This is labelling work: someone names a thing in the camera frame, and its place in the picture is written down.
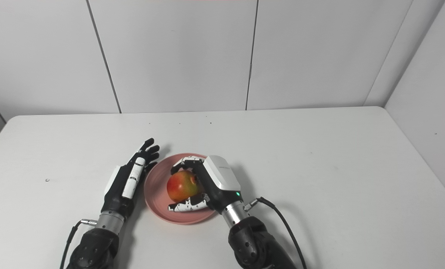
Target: robotic hand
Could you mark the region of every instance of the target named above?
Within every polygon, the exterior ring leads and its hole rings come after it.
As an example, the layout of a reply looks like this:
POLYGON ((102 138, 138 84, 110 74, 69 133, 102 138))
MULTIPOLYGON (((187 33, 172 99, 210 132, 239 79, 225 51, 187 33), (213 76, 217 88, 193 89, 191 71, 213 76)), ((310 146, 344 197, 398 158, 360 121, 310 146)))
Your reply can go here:
POLYGON ((231 228, 229 245, 234 250, 236 260, 242 268, 296 269, 284 249, 267 232, 264 223, 248 214, 248 210, 263 198, 244 206, 241 186, 224 158, 215 155, 205 159, 195 156, 184 157, 173 166, 171 174, 178 172, 181 168, 192 169, 204 188, 204 192, 202 197, 194 196, 187 201, 169 205, 169 210, 189 211, 207 206, 221 214, 231 228))
MULTIPOLYGON (((159 157, 159 145, 152 146, 153 144, 153 138, 146 140, 127 164, 116 168, 108 184, 98 221, 84 219, 78 222, 77 225, 85 223, 95 227, 84 233, 80 244, 70 257, 68 269, 113 268, 113 259, 118 252, 120 240, 118 234, 134 210, 134 192, 138 183, 144 180, 147 172, 156 165, 154 160, 159 157)), ((77 225, 70 233, 67 248, 77 225)), ((60 268, 65 261, 67 248, 60 268)))

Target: black cable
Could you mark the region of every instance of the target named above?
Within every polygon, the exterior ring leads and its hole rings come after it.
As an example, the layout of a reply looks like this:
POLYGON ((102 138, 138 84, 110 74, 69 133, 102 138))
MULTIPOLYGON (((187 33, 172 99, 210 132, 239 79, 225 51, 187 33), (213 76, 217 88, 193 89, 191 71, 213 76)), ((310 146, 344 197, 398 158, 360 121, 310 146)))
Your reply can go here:
POLYGON ((76 233, 78 226, 80 224, 81 224, 81 221, 78 221, 78 223, 76 223, 76 225, 71 228, 71 231, 70 231, 70 234, 69 234, 68 240, 67 240, 67 245, 65 246, 65 250, 63 251, 63 258, 61 259, 60 269, 63 269, 63 267, 65 266, 65 260, 67 259, 68 248, 70 247, 72 238, 74 237, 74 234, 76 233))
POLYGON ((271 201, 265 199, 262 196, 257 198, 257 201, 259 201, 259 202, 265 204, 266 206, 274 209, 274 211, 277 213, 277 215, 279 215, 279 217, 282 219, 282 222, 284 223, 285 227, 287 228, 287 231, 289 232, 289 235, 292 238, 292 241, 294 242, 294 245, 296 245, 297 252, 299 254, 300 260, 302 261, 302 267, 304 269, 307 269, 306 260, 304 259, 304 255, 302 255, 302 251, 300 250, 299 244, 297 243, 297 239, 294 236, 294 233, 292 233, 292 230, 289 227, 289 223, 287 223, 287 221, 285 220, 284 216, 282 216, 282 213, 277 209, 277 207, 275 207, 275 205, 273 203, 271 203, 271 201))

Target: red apple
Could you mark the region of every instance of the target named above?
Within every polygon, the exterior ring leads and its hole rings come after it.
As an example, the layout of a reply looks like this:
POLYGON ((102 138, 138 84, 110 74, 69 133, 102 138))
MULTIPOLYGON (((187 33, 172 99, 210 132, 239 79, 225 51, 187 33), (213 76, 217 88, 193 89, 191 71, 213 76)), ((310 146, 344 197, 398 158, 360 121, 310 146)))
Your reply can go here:
POLYGON ((175 202, 186 200, 199 192, 195 175, 188 170, 181 170, 173 174, 169 178, 166 188, 167 194, 175 202))

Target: plate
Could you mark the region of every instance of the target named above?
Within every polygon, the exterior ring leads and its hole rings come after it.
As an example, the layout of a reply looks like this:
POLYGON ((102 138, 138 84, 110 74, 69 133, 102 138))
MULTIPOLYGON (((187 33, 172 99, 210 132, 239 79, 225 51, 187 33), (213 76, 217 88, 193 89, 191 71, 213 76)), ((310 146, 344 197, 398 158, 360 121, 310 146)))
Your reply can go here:
POLYGON ((209 208, 192 212, 173 212, 167 209, 170 203, 174 203, 167 194, 166 184, 171 177, 171 167, 181 158, 197 156, 206 158, 196 153, 179 153, 161 160, 154 166, 144 182, 144 199, 149 209, 159 218, 175 224, 194 224, 210 218, 215 211, 209 208))

